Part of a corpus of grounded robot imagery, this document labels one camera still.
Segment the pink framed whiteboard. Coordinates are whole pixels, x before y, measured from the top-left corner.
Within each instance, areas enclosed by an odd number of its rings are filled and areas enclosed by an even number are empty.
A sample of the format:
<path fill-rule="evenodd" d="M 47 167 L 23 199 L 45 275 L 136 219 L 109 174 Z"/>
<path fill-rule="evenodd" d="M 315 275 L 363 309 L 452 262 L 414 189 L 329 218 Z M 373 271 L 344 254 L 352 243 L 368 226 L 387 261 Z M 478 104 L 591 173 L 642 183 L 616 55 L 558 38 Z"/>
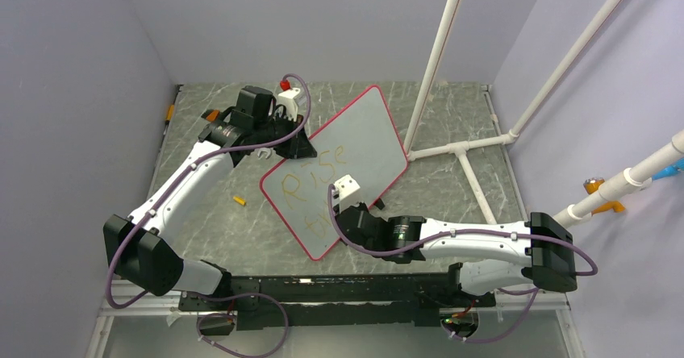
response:
<path fill-rule="evenodd" d="M 350 176 L 372 206 L 407 170 L 407 154 L 378 85 L 369 86 L 310 138 L 317 156 L 281 160 L 261 192 L 305 254 L 322 259 L 339 240 L 327 212 L 327 188 Z"/>

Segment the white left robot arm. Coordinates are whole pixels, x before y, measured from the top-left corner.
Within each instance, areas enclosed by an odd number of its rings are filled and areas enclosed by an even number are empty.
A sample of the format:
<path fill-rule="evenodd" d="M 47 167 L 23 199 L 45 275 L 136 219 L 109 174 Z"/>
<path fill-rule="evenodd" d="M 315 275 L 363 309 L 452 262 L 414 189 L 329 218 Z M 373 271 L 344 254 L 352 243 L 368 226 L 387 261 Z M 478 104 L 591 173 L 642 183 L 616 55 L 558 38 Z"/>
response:
<path fill-rule="evenodd" d="M 231 301 L 231 274 L 225 268 L 185 260 L 171 244 L 191 208 L 252 152 L 295 160 L 316 157 L 304 129 L 308 115 L 299 111 L 311 104 L 307 88 L 293 87 L 286 79 L 280 87 L 274 94 L 246 85 L 234 106 L 202 113 L 207 124 L 173 175 L 143 205 L 125 217 L 114 214 L 104 224 L 110 277 L 118 275 L 156 296 L 198 293 L 213 310 Z"/>

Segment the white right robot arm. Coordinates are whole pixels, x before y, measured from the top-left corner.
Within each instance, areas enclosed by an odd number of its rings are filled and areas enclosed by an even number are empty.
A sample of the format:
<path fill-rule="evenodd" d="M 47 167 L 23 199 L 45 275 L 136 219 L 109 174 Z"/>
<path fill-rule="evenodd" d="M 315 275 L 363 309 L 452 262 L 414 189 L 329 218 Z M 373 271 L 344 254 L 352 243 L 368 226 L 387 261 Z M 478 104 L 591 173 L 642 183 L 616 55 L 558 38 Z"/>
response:
<path fill-rule="evenodd" d="M 335 229 L 350 247 L 396 264 L 452 258 L 457 276 L 444 284 L 455 306 L 513 285 L 567 293 L 577 289 L 572 235 L 546 213 L 504 224 L 448 223 L 423 216 L 383 219 L 360 203 L 332 211 Z"/>

